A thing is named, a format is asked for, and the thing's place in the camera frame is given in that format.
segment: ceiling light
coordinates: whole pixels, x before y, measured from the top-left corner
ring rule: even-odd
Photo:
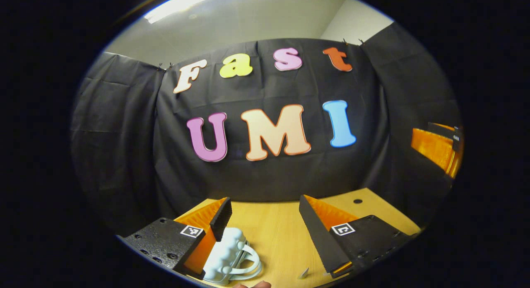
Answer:
[[[192,5],[205,0],[169,0],[144,16],[151,24],[178,11],[186,10]]]

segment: foam letter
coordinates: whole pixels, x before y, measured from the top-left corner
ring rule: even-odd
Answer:
[[[345,101],[329,101],[325,102],[322,107],[331,118],[331,125],[333,126],[333,140],[330,141],[334,148],[344,148],[349,146],[357,140],[350,131],[350,124],[346,116],[346,108],[348,103]]]
[[[228,56],[223,60],[224,66],[221,67],[219,74],[223,78],[231,78],[233,76],[246,76],[252,72],[250,66],[250,56],[247,54],[234,54]]]
[[[322,52],[330,57],[331,63],[333,63],[336,69],[342,71],[351,71],[353,69],[352,65],[344,63],[342,59],[346,57],[346,53],[339,52],[337,48],[327,48]]]
[[[173,89],[173,93],[179,93],[188,90],[191,87],[189,79],[191,78],[191,80],[195,81],[197,76],[199,76],[199,67],[204,68],[206,67],[206,64],[206,59],[202,59],[196,63],[181,67],[178,83],[176,84],[175,89]]]
[[[274,66],[280,71],[295,70],[301,67],[301,59],[298,51],[294,48],[281,48],[274,52],[273,57],[276,60]]]
[[[209,150],[204,145],[204,139],[202,137],[202,125],[204,120],[199,118],[193,118],[186,124],[191,132],[191,143],[193,143],[193,149],[195,154],[199,158],[206,162],[219,162],[226,156],[228,147],[226,145],[225,126],[223,122],[226,120],[226,113],[216,113],[208,117],[214,125],[215,140],[217,147],[214,150]]]
[[[248,125],[248,139],[250,151],[246,154],[249,161],[261,161],[267,158],[267,152],[261,146],[261,139],[269,150],[278,156],[287,138],[285,154],[296,155],[309,152],[311,144],[305,140],[304,127],[301,123],[301,105],[286,105],[283,107],[278,123],[274,125],[269,116],[261,109],[248,110],[241,114],[241,119]]]

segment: screw hole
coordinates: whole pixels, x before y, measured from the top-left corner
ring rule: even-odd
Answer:
[[[358,257],[358,258],[364,258],[364,257],[366,257],[367,254],[368,254],[368,251],[360,252],[360,253],[357,255],[357,257]]]

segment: table surface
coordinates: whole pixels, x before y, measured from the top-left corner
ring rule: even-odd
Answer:
[[[420,232],[420,228],[412,220],[368,188],[320,200],[358,218],[376,215],[407,235]],[[188,213],[214,201],[216,200],[206,199]],[[313,288],[347,276],[332,279],[331,275],[326,273],[301,218],[298,201],[274,203],[232,201],[231,206],[232,215],[227,227],[236,227],[243,231],[250,246],[260,256],[263,270],[252,279],[231,281],[227,286],[201,282],[209,286],[231,288],[237,283],[252,287],[264,280],[271,283],[273,288]],[[309,268],[307,276],[298,279],[307,268]]]

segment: white wall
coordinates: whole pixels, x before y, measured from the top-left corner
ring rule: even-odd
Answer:
[[[340,42],[345,39],[360,45],[359,39],[366,41],[392,22],[391,18],[359,0],[345,0],[320,38]]]

